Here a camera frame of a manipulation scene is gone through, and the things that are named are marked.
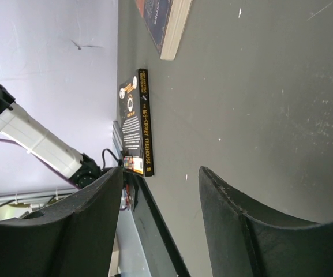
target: dark blue book cover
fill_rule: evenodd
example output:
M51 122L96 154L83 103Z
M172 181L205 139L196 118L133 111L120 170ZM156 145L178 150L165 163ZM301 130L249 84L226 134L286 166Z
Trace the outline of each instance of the dark blue book cover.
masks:
M161 53L173 0L136 0L138 10Z

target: table surface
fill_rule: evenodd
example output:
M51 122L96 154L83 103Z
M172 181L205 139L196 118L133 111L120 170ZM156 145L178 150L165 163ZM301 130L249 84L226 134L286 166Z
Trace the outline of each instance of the table surface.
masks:
M333 220L332 0L195 0L172 62L134 1L119 1L118 28L118 83L149 70L147 183L192 276L211 276L200 166L272 208Z

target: white arm segment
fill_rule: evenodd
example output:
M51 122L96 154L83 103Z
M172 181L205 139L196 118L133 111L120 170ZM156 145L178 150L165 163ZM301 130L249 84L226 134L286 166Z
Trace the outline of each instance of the white arm segment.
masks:
M11 108L0 114L0 133L69 179L81 167L82 154L43 127L18 104L12 103Z

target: white wall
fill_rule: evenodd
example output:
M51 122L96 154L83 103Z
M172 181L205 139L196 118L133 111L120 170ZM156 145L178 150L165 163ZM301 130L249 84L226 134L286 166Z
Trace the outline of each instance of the white wall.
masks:
M71 42L84 47L82 50ZM34 118L100 165L116 109L117 2L0 0L0 83ZM68 185L0 144L0 194Z

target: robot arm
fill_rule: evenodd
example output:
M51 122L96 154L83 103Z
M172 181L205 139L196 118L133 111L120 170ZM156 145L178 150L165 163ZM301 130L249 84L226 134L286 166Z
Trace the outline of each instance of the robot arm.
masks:
M83 188L101 176L93 159L69 147L33 119L0 84L0 133Z

